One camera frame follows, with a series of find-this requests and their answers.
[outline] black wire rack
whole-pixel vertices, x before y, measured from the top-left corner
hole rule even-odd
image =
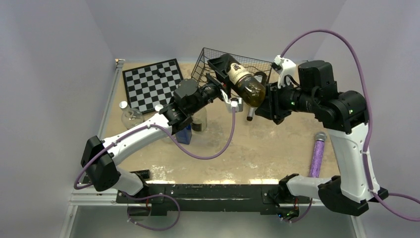
[[[212,70],[209,65],[207,64],[208,60],[220,57],[223,54],[227,54],[226,52],[212,50],[209,48],[203,48],[201,50],[200,56],[197,59],[196,65],[194,66],[194,70],[191,73],[191,78],[196,80],[197,83],[205,83],[206,74],[210,73],[211,76],[216,78],[216,74],[214,70]],[[243,67],[245,67],[250,73],[255,74],[258,71],[264,72],[268,78],[271,75],[271,62],[253,59],[244,56],[238,56],[234,54],[230,54],[233,56]]]

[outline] chessboard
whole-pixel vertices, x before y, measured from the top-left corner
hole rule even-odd
[[[125,70],[122,75],[128,104],[142,113],[153,112],[158,104],[168,104],[183,80],[176,59]]]

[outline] gray floor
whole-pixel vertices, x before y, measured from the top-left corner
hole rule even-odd
[[[149,217],[143,223],[163,227],[171,223],[176,213],[167,217]],[[313,207],[301,221],[288,225],[276,216],[258,213],[201,213],[182,212],[178,224],[164,232],[153,232],[127,223],[124,207],[79,207],[72,238],[355,238],[351,218]]]

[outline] purple glitter tube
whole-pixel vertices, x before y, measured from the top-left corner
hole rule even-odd
[[[314,155],[312,157],[311,171],[309,176],[317,178],[319,177],[319,172],[321,170],[322,157],[324,155],[324,145],[327,139],[327,135],[320,131],[315,135],[315,148]]]

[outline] beige tabletop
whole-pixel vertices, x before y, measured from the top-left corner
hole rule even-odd
[[[125,63],[123,70],[146,65]],[[191,77],[193,63],[180,63],[184,78]],[[277,74],[272,73],[271,81]],[[112,108],[105,130],[105,137],[125,131],[121,122],[120,101],[126,101],[123,78],[119,79]],[[226,144],[232,125],[232,114],[225,105],[216,100],[206,106],[207,130],[201,134],[193,132],[190,145],[183,145],[188,151],[210,156],[219,152]],[[232,142],[219,157],[202,161],[182,152],[173,143],[156,141],[127,158],[120,167],[128,171],[150,169],[153,182],[168,183],[278,183],[288,174],[309,174],[314,135],[325,131],[312,114],[292,113],[280,125],[260,117],[252,122],[246,120],[248,106],[236,114],[236,127]],[[331,142],[325,144],[321,177],[338,175]]]

